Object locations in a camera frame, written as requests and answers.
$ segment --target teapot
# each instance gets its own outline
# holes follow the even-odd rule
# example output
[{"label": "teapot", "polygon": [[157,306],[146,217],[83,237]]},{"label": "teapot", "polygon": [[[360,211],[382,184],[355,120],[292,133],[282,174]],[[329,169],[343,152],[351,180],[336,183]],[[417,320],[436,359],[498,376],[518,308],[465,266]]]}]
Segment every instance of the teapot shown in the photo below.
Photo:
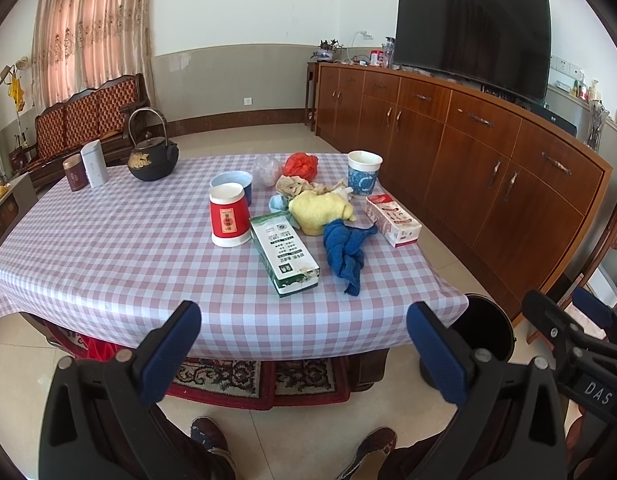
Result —
[{"label": "teapot", "polygon": [[[132,134],[132,120],[140,112],[153,112],[162,121],[164,127],[163,137],[153,137],[151,139],[135,142]],[[151,107],[138,108],[131,113],[128,118],[128,135],[135,147],[128,155],[128,171],[140,180],[150,182],[159,180],[171,174],[180,154],[177,144],[168,140],[166,133],[166,118],[159,110]]]}]

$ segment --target potted plant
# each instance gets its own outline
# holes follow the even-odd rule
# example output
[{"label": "potted plant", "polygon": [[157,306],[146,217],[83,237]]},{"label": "potted plant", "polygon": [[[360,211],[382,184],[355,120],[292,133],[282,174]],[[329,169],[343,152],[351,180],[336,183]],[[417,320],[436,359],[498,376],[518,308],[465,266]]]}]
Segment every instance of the potted plant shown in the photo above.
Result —
[{"label": "potted plant", "polygon": [[316,57],[318,61],[332,61],[335,52],[341,50],[342,47],[343,45],[337,40],[322,40],[312,57]]}]

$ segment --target screw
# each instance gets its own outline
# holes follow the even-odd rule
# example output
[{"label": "screw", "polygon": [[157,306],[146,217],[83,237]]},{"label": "screw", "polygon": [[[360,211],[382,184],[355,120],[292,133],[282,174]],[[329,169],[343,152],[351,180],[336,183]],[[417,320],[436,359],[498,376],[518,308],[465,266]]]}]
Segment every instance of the screw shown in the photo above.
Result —
[{"label": "screw", "polygon": [[480,363],[487,363],[493,357],[486,348],[478,348],[475,350],[475,359],[477,359]]},{"label": "screw", "polygon": [[533,359],[533,364],[540,370],[546,370],[548,368],[548,361],[542,356],[537,356]]},{"label": "screw", "polygon": [[115,354],[115,360],[120,363],[127,363],[130,361],[131,357],[133,357],[133,352],[128,348],[122,348],[122,350]]},{"label": "screw", "polygon": [[73,358],[70,357],[70,356],[65,355],[58,362],[58,368],[60,370],[66,370],[71,364],[73,364]]}]

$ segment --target brown canister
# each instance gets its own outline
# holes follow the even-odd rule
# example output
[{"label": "brown canister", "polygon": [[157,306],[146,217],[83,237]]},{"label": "brown canister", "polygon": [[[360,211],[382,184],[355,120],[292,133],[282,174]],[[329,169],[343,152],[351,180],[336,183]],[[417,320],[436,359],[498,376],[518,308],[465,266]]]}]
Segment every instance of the brown canister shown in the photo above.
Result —
[{"label": "brown canister", "polygon": [[64,166],[64,172],[66,173],[71,191],[79,191],[88,184],[82,155],[79,153],[71,155],[67,160],[62,162],[62,166]]}]

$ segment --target blue bowl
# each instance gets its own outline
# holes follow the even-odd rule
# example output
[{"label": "blue bowl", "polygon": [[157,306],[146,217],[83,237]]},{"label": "blue bowl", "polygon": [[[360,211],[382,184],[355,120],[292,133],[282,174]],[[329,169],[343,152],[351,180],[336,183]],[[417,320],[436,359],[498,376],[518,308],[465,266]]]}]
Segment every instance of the blue bowl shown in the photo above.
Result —
[{"label": "blue bowl", "polygon": [[246,203],[251,205],[253,201],[253,175],[248,173],[248,171],[224,171],[224,173],[213,177],[210,181],[210,187],[228,184],[229,182],[236,182],[242,185],[246,195]]}]

